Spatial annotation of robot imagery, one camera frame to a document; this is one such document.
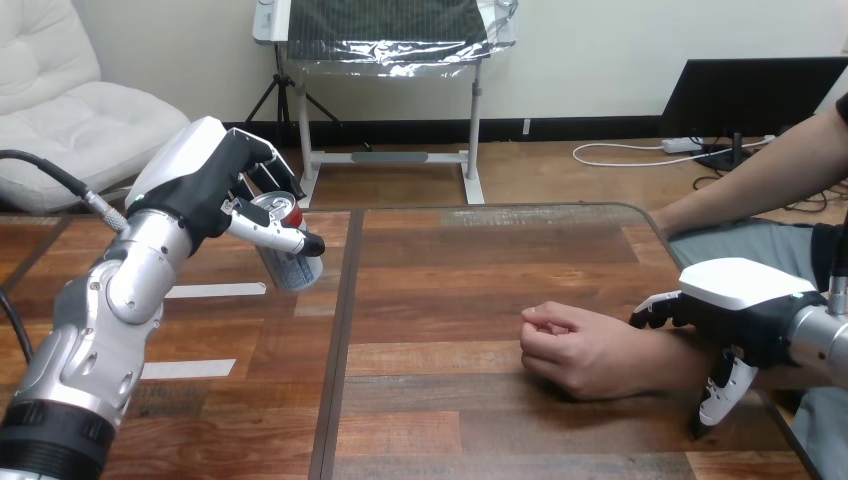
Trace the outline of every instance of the monitor stand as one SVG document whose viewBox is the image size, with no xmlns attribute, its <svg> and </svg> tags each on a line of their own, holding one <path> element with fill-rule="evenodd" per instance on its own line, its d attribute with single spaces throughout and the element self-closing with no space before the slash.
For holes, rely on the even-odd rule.
<svg viewBox="0 0 848 480">
<path fill-rule="evenodd" d="M 732 150 L 729 152 L 696 158 L 695 161 L 707 168 L 729 172 L 753 155 L 751 152 L 742 148 L 742 132 L 733 132 L 733 145 L 731 148 Z M 727 145 L 716 145 L 715 149 L 726 150 Z"/>
</svg>

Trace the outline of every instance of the robotic hand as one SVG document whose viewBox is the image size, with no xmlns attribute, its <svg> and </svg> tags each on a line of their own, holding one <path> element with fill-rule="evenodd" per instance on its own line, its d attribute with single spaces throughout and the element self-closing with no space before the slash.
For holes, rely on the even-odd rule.
<svg viewBox="0 0 848 480">
<path fill-rule="evenodd" d="M 162 147 L 141 173 L 127 219 L 96 194 L 85 195 L 117 236 L 56 300 L 53 331 L 0 424 L 0 480 L 100 476 L 165 294 L 204 239 L 230 232 L 284 252 L 324 252 L 321 237 L 287 228 L 251 204 L 244 174 L 264 191 L 304 197 L 270 143 L 208 117 Z"/>
<path fill-rule="evenodd" d="M 710 260 L 684 269 L 680 290 L 645 300 L 630 324 L 659 328 L 671 318 L 722 347 L 690 425 L 700 438 L 745 395 L 758 369 L 811 367 L 848 388 L 845 280 L 831 279 L 828 306 L 804 279 L 742 258 Z"/>
</svg>

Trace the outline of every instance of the gray pants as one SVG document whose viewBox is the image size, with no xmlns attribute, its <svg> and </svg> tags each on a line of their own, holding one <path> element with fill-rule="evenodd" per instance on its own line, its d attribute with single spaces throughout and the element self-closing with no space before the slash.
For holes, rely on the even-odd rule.
<svg viewBox="0 0 848 480">
<path fill-rule="evenodd" d="M 816 284 L 810 255 L 811 227 L 751 220 L 684 235 L 671 246 L 684 266 L 742 257 Z M 826 480 L 848 480 L 848 391 L 810 389 L 792 431 Z"/>
</svg>

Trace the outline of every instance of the white cushion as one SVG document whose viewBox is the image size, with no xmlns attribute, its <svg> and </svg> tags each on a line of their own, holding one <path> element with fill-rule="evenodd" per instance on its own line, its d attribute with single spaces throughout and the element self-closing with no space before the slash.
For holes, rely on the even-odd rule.
<svg viewBox="0 0 848 480">
<path fill-rule="evenodd" d="M 101 191 L 139 173 L 186 125 L 182 112 L 153 95 L 91 82 L 28 110 L 0 116 L 0 150 L 46 158 Z M 8 159 L 0 159 L 0 198 L 33 212 L 76 201 L 35 167 Z"/>
<path fill-rule="evenodd" d="M 97 80 L 97 57 L 70 0 L 0 0 L 0 115 Z"/>
</svg>

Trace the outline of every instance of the white wall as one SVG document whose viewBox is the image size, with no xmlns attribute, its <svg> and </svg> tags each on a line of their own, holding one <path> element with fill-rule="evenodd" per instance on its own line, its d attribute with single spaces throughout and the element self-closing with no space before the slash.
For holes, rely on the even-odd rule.
<svg viewBox="0 0 848 480">
<path fill-rule="evenodd" d="M 251 36 L 254 1 L 74 0 L 104 80 L 225 121 L 247 116 L 274 70 Z M 657 115 L 687 58 L 836 55 L 848 36 L 848 0 L 522 0 L 518 12 L 518 45 L 485 68 L 484 118 Z M 343 120 L 451 119 L 467 118 L 468 85 L 313 77 L 309 90 Z M 825 103 L 846 91 L 848 76 Z"/>
</svg>

